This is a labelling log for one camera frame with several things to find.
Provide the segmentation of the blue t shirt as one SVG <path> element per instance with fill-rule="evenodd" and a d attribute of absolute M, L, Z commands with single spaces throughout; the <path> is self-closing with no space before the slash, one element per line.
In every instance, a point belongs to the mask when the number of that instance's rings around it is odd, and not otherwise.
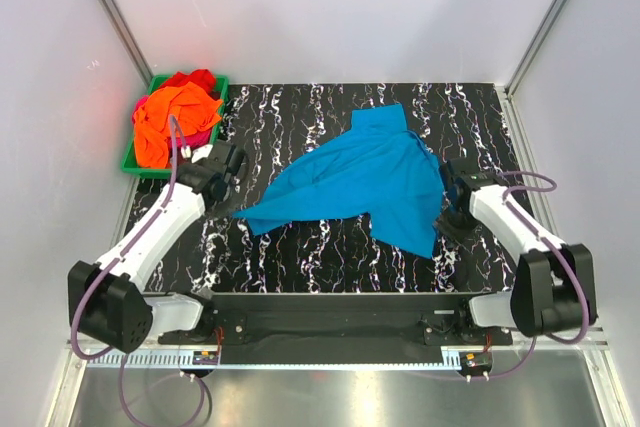
<path fill-rule="evenodd" d="M 350 130 L 299 157 L 235 215 L 262 235 L 294 221 L 367 214 L 375 240 L 430 258 L 443 193 L 438 158 L 395 104 L 353 111 Z"/>

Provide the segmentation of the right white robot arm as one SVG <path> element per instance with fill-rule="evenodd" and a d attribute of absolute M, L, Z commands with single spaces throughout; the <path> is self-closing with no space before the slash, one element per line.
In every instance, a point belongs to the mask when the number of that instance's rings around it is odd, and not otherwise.
<path fill-rule="evenodd" d="M 480 225 L 491 231 L 516 266 L 510 291 L 483 294 L 454 318 L 454 331 L 476 343 L 491 327 L 515 329 L 571 345 L 583 340 L 598 317 L 593 256 L 583 244 L 569 244 L 542 226 L 514 198 L 526 185 L 507 176 L 524 171 L 480 171 L 466 158 L 439 167 L 448 205 L 435 222 L 443 236 L 462 243 Z"/>

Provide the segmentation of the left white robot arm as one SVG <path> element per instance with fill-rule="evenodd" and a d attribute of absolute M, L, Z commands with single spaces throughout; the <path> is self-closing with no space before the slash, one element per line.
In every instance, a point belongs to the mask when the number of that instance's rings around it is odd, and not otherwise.
<path fill-rule="evenodd" d="M 202 294 L 148 293 L 147 282 L 166 253 L 197 220 L 228 207 L 250 169 L 244 149 L 224 141 L 197 149 L 179 164 L 134 227 L 93 263 L 77 262 L 67 277 L 71 345 L 84 360 L 84 334 L 129 354 L 149 337 L 183 333 L 196 343 L 215 333 L 213 307 Z"/>

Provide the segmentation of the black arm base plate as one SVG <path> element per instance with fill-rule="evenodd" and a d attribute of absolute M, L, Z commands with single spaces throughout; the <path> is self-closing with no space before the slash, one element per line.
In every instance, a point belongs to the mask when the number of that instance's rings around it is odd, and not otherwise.
<path fill-rule="evenodd" d="M 468 293 L 214 293 L 192 331 L 172 328 L 164 344 L 231 345 L 264 338 L 401 339 L 428 346 L 513 344 L 508 327 L 472 323 Z"/>

